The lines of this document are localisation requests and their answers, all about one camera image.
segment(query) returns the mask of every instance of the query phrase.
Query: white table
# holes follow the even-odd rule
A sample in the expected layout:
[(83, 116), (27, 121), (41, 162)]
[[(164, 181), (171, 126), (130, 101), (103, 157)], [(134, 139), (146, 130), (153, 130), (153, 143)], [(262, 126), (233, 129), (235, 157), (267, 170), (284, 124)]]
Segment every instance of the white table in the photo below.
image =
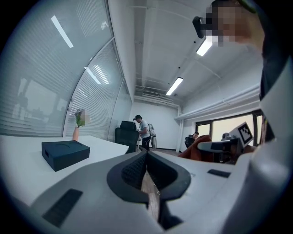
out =
[(78, 141), (90, 147), (90, 157), (55, 172), (42, 156), (42, 142), (67, 141), (72, 138), (31, 138), (0, 136), (0, 171), (12, 196), (28, 206), (75, 170), (92, 163), (123, 155), (128, 146), (80, 136)]

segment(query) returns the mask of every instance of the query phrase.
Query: person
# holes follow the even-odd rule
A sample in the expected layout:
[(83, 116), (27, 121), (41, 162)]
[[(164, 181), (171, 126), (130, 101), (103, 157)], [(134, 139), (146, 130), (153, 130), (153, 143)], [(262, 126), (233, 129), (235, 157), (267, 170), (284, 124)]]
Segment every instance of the person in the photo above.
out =
[(150, 140), (151, 140), (151, 135), (150, 135), (150, 128), (148, 126), (147, 121), (143, 120), (140, 115), (137, 115), (135, 117), (135, 120), (140, 124), (141, 130), (139, 131), (139, 134), (141, 135), (142, 142), (141, 146), (145, 148), (147, 151), (150, 150)]
[[(277, 9), (270, 11), (268, 6), (258, 4), (262, 4), (262, 2), (260, 0), (254, 2), (251, 0), (215, 0), (206, 13), (206, 24), (195, 25), (195, 29), (211, 31), (213, 36), (218, 36), (219, 45), (228, 40), (240, 44), (251, 44), (259, 50), (263, 57), (260, 83), (260, 100), (262, 100), (275, 84), (289, 56), (292, 56), (292, 51), (288, 38), (282, 35), (284, 26), (279, 22), (271, 21), (272, 18), (275, 18), (275, 14), (282, 14), (281, 18), (284, 16), (282, 19), (285, 23), (289, 18), (285, 11), (290, 7), (286, 9), (286, 6), (275, 4), (273, 8), (277, 7)], [(266, 117), (263, 116), (260, 142), (262, 144), (273, 139), (273, 131)], [(247, 146), (243, 153), (251, 153), (255, 149), (256, 147)], [(236, 147), (231, 147), (231, 154), (236, 154)]]
[(199, 135), (200, 135), (200, 134), (199, 134), (198, 132), (195, 132), (195, 133), (193, 134), (193, 137), (192, 137), (192, 138), (193, 138), (194, 140), (196, 140), (196, 139), (198, 138)]

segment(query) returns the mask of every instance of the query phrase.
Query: potted plant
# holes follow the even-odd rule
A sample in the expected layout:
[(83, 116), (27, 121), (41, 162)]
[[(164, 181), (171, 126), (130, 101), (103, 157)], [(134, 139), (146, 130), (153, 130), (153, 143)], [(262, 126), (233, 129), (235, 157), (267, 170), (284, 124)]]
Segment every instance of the potted plant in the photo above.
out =
[(79, 127), (83, 127), (86, 125), (86, 110), (85, 109), (78, 109), (75, 114), (76, 118), (76, 124), (77, 127), (75, 127), (72, 140), (77, 141), (78, 140), (78, 135), (79, 135)]

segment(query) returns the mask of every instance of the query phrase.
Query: vase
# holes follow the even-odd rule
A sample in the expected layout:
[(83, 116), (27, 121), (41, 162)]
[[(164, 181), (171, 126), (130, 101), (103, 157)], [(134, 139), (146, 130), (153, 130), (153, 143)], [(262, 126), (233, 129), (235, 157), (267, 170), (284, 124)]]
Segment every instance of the vase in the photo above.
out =
[(72, 140), (78, 141), (78, 135), (79, 135), (79, 127), (75, 127), (74, 132), (73, 132), (73, 136), (72, 136)]

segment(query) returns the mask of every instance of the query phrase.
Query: dark blue box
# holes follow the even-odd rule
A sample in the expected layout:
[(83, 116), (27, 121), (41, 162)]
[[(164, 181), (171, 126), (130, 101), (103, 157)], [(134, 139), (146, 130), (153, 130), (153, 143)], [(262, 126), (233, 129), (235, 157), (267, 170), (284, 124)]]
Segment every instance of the dark blue box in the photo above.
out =
[(90, 148), (77, 141), (42, 142), (42, 156), (54, 171), (89, 158)]

